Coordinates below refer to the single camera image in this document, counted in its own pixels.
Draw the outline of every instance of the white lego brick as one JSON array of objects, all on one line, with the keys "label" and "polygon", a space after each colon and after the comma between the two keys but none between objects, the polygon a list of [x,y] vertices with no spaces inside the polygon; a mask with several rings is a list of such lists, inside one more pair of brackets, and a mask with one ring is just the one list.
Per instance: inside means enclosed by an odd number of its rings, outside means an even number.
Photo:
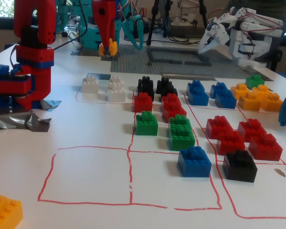
[{"label": "white lego brick", "polygon": [[110,103],[123,103],[126,100],[126,92],[124,89],[121,91],[114,91],[112,89],[109,89],[107,91],[107,100]]},{"label": "white lego brick", "polygon": [[121,91],[124,88],[122,83],[112,83],[109,82],[108,89],[112,89],[113,91]]},{"label": "white lego brick", "polygon": [[97,94],[99,92],[98,82],[90,83],[87,79],[82,80],[82,93]]},{"label": "white lego brick", "polygon": [[86,82],[87,82],[87,83],[97,83],[97,80],[96,80],[96,78],[95,78],[94,75],[89,75],[89,74],[87,74],[87,76],[86,76]]},{"label": "white lego brick", "polygon": [[112,76],[109,80],[111,83],[122,83],[121,78],[119,76]]}]

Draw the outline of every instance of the red lego brick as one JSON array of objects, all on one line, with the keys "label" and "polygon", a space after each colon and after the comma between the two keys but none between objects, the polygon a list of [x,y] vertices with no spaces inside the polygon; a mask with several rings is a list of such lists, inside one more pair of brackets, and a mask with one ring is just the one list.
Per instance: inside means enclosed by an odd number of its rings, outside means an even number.
[{"label": "red lego brick", "polygon": [[51,62],[54,61],[54,49],[48,47],[46,49],[33,49],[21,45],[16,45],[17,58],[33,62]]},{"label": "red lego brick", "polygon": [[168,104],[174,102],[181,106],[181,102],[176,94],[169,93],[167,96],[162,96],[161,98],[161,107],[164,110],[167,108]]},{"label": "red lego brick", "polygon": [[185,115],[186,111],[177,102],[170,102],[163,108],[162,117],[168,123],[170,118],[176,118],[176,115]]},{"label": "red lego brick", "polygon": [[216,146],[218,154],[222,156],[225,156],[226,153],[234,153],[236,150],[245,149],[244,140],[236,130],[220,134]]},{"label": "red lego brick", "polygon": [[224,116],[215,116],[214,119],[208,119],[205,130],[210,139],[216,140],[219,139],[220,134],[233,131]]},{"label": "red lego brick", "polygon": [[31,90],[31,78],[23,81],[0,80],[0,94],[25,95]]},{"label": "red lego brick", "polygon": [[249,118],[247,122],[240,122],[238,132],[243,137],[244,142],[250,142],[251,137],[267,134],[257,119]]},{"label": "red lego brick", "polygon": [[249,150],[256,160],[265,161],[279,161],[283,151],[272,134],[252,137]]},{"label": "red lego brick", "polygon": [[152,111],[153,101],[148,93],[140,92],[139,96],[134,97],[134,112],[141,113],[142,111]]}]

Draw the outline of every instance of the green lego brick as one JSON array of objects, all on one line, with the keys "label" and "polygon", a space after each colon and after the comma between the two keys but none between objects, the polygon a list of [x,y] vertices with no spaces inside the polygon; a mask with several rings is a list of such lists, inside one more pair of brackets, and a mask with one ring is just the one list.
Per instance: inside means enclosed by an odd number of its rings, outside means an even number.
[{"label": "green lego brick", "polygon": [[259,74],[253,74],[251,77],[248,77],[246,79],[245,83],[249,90],[252,90],[254,87],[258,87],[259,85],[264,85],[265,81],[262,79],[262,77]]},{"label": "green lego brick", "polygon": [[178,114],[176,118],[170,118],[169,128],[171,150],[179,151],[195,145],[191,123],[185,115]]},{"label": "green lego brick", "polygon": [[137,114],[135,119],[135,129],[137,135],[157,136],[158,122],[152,112],[143,111],[142,115]]}]

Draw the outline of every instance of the window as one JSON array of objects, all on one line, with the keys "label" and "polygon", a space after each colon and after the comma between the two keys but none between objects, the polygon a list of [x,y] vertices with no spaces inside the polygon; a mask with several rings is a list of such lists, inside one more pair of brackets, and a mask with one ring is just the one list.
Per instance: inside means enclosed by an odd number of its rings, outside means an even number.
[{"label": "window", "polygon": [[14,0],[0,0],[0,29],[12,30],[14,24]]}]

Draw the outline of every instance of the black lego brick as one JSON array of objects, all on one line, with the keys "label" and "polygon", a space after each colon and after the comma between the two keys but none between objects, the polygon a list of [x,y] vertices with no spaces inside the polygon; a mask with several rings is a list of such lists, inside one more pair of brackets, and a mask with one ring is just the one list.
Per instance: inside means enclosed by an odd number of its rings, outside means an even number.
[{"label": "black lego brick", "polygon": [[248,151],[236,150],[225,155],[223,169],[228,180],[254,183],[257,167]]}]

